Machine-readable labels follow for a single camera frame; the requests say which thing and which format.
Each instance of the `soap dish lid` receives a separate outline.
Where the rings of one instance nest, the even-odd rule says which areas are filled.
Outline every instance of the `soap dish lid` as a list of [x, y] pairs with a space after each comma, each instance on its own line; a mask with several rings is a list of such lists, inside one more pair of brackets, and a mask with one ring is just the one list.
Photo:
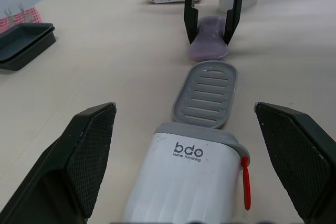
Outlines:
[[233, 104], [237, 75], [235, 67], [222, 61], [196, 64], [175, 100], [175, 121], [208, 128], [221, 127]]

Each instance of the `red strap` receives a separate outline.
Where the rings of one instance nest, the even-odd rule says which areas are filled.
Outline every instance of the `red strap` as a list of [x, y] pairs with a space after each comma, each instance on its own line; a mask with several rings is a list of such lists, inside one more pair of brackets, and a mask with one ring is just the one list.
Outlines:
[[244, 202], [245, 202], [245, 209], [250, 210], [251, 188], [250, 188], [250, 177], [248, 175], [247, 164], [248, 164], [248, 157], [243, 157], [241, 159], [241, 166], [243, 167]]

